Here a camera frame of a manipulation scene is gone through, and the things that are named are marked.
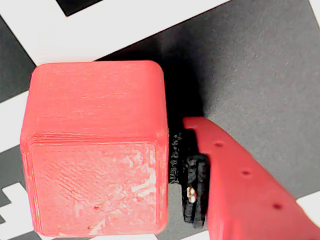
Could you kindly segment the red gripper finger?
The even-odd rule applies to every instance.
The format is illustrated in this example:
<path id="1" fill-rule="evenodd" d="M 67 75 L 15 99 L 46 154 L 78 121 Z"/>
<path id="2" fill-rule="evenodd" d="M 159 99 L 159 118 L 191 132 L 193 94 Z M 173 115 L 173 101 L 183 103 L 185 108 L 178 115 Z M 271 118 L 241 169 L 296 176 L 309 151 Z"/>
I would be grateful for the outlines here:
<path id="1" fill-rule="evenodd" d="M 169 134 L 169 182 L 181 186 L 182 216 L 211 240 L 317 240 L 319 227 L 227 132 L 185 117 Z"/>

